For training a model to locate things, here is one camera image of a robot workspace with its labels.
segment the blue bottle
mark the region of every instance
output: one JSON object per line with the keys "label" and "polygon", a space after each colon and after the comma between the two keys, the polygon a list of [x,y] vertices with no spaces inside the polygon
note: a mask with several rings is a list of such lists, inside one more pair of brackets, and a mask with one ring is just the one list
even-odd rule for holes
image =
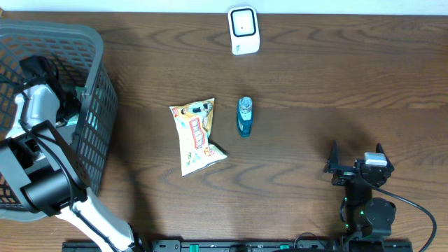
{"label": "blue bottle", "polygon": [[238,132],[242,137],[248,137],[251,135],[252,122],[252,99],[249,97],[243,97],[238,102],[237,116]]}

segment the snack bag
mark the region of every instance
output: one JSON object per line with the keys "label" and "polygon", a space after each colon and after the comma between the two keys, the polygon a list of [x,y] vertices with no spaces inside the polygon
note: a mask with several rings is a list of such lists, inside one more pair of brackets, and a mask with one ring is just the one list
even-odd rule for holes
{"label": "snack bag", "polygon": [[181,147],[182,176],[209,167],[227,156],[209,143],[215,99],[171,106]]}

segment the wood grain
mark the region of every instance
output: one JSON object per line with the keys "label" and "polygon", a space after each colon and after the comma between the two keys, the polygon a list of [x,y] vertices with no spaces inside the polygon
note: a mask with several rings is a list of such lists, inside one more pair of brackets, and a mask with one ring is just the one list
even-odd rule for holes
{"label": "wood grain", "polygon": [[[259,15],[262,45],[234,57],[226,15],[5,13],[94,27],[119,96],[100,199],[142,234],[184,239],[290,239],[344,231],[343,188],[322,168],[336,139],[351,164],[381,142],[395,172],[384,189],[430,210],[446,251],[448,19]],[[241,139],[236,104],[255,102]],[[211,140],[223,162],[181,177],[168,106],[216,98]],[[394,200],[395,238],[418,250],[429,218]],[[58,251],[85,239],[56,218],[0,221],[1,251]]]}

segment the black cable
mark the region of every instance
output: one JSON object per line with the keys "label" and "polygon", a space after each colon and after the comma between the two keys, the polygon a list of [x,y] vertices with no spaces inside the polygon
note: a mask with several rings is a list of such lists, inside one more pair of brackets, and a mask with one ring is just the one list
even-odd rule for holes
{"label": "black cable", "polygon": [[361,178],[361,180],[364,182],[364,184],[365,184],[366,186],[370,187],[371,189],[376,190],[376,191],[378,191],[378,192],[380,192],[380,193],[383,193],[383,194],[385,194],[385,195],[387,195],[387,196],[390,196],[390,197],[392,197],[392,198],[395,198],[395,199],[397,199],[397,200],[401,200],[402,202],[406,202],[406,203],[410,204],[411,206],[417,208],[418,210],[424,212],[426,215],[428,215],[428,217],[429,217],[429,218],[431,219],[431,221],[433,222],[433,231],[431,232],[431,236],[429,237],[428,241],[427,241],[427,242],[425,243],[425,245],[423,245],[423,247],[419,250],[419,252],[423,252],[423,251],[425,251],[425,250],[429,247],[429,245],[431,245],[431,242],[433,242],[434,237],[435,237],[435,233],[437,232],[437,222],[435,221],[435,218],[434,218],[434,216],[431,214],[431,212],[428,211],[428,210],[426,210],[424,207],[418,205],[417,203],[414,203],[414,202],[412,202],[412,201],[410,201],[410,200],[408,200],[408,199],[405,199],[404,197],[395,195],[395,194],[393,194],[392,192],[388,192],[388,191],[386,191],[386,190],[382,190],[382,189],[379,189],[379,188],[376,187],[376,186],[373,186],[371,183],[367,182],[367,181],[364,179],[364,177],[363,177],[363,175],[361,174],[361,171],[360,171],[360,170],[358,171],[358,175],[359,175],[359,177]]}
{"label": "black cable", "polygon": [[13,85],[14,86],[14,91],[13,91],[13,93],[15,93],[15,89],[17,88],[18,90],[19,90],[19,92],[20,92],[20,94],[22,94],[24,97],[26,97],[27,95],[25,94],[25,92],[23,92],[23,88],[22,88],[22,86],[23,85],[21,85],[20,83],[16,83],[16,82],[13,82],[13,81],[0,81],[0,83],[6,83],[6,84],[9,84],[9,85]]}
{"label": "black cable", "polygon": [[322,245],[322,247],[325,249],[326,248],[326,245],[324,244],[324,243],[322,243],[322,241],[319,239],[319,237],[317,237],[315,234],[313,234],[312,232],[304,232],[304,233],[302,233],[301,235],[299,235],[299,237],[297,237],[296,239],[295,239],[295,241],[294,241],[294,248],[295,249],[298,249],[298,242],[300,241],[300,239],[304,236],[304,235],[312,235],[312,236],[314,236],[316,239],[317,239],[317,241]]}
{"label": "black cable", "polygon": [[108,237],[106,237],[104,234],[98,231],[96,227],[94,227],[86,218],[84,218],[84,216],[80,213],[80,211],[73,210],[71,212],[76,217],[78,217],[86,226],[88,226],[91,229],[91,231],[93,231],[96,235],[98,235],[101,239],[103,239],[104,243],[108,244],[111,247],[112,251],[120,252],[120,250],[112,244],[111,240]]}

